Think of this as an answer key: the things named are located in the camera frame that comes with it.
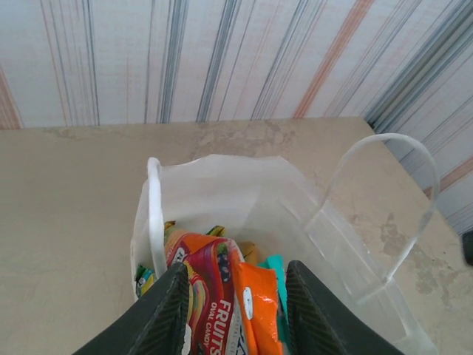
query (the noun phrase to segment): striped wallpaper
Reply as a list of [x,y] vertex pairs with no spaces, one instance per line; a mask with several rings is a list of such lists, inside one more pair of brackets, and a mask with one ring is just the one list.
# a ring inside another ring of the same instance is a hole
[[0,2],[2,129],[361,115],[473,227],[471,1]]

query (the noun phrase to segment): plastic bag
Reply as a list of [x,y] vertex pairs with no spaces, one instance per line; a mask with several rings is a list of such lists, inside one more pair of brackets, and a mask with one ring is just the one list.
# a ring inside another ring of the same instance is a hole
[[[386,270],[327,198],[354,151],[389,139],[422,153],[432,166],[433,187],[416,235]],[[226,237],[252,240],[263,257],[301,260],[358,318],[405,354],[438,353],[392,278],[429,222],[439,191],[433,158],[418,141],[395,133],[362,139],[341,159],[323,196],[283,158],[209,155],[162,171],[159,161],[150,158],[148,174],[131,243],[133,282],[138,264],[154,267],[157,276],[166,270],[164,220],[179,220],[182,228],[202,233],[222,225]]]

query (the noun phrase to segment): bag handle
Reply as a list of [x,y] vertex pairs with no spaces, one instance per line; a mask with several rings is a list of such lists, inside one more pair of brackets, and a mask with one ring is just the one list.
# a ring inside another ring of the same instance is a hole
[[153,258],[154,272],[161,277],[168,269],[164,253],[164,218],[161,206],[161,163],[156,158],[148,159],[149,187],[149,242]]
[[414,246],[415,242],[419,239],[420,235],[422,234],[423,230],[426,228],[427,223],[432,218],[432,215],[435,210],[435,202],[437,201],[437,196],[440,191],[440,179],[438,176],[437,166],[435,165],[434,158],[430,155],[427,148],[419,141],[415,140],[414,138],[408,135],[401,135],[399,133],[383,133],[380,135],[370,135],[365,137],[355,144],[352,145],[350,149],[341,157],[340,161],[338,162],[337,167],[335,168],[334,173],[332,174],[332,178],[330,179],[330,184],[325,190],[324,197],[322,198],[322,202],[320,207],[316,210],[313,217],[309,220],[309,223],[314,220],[319,212],[324,208],[325,203],[328,200],[328,197],[333,191],[333,187],[335,186],[338,176],[340,174],[341,169],[344,167],[345,163],[351,158],[351,156],[358,151],[361,147],[376,141],[388,141],[389,139],[393,139],[395,141],[403,141],[408,143],[414,150],[417,150],[422,154],[426,161],[428,161],[431,167],[432,173],[432,194],[430,197],[430,206],[427,211],[422,215],[421,220],[419,221],[419,225],[417,231],[415,232],[414,236],[409,240],[409,242],[404,246],[402,252],[398,255],[397,261],[391,267],[391,269],[387,272],[385,278],[383,279],[383,285],[386,285],[394,276],[395,272],[398,270],[399,266],[401,266],[402,262],[405,261],[407,255],[411,251],[412,247]]

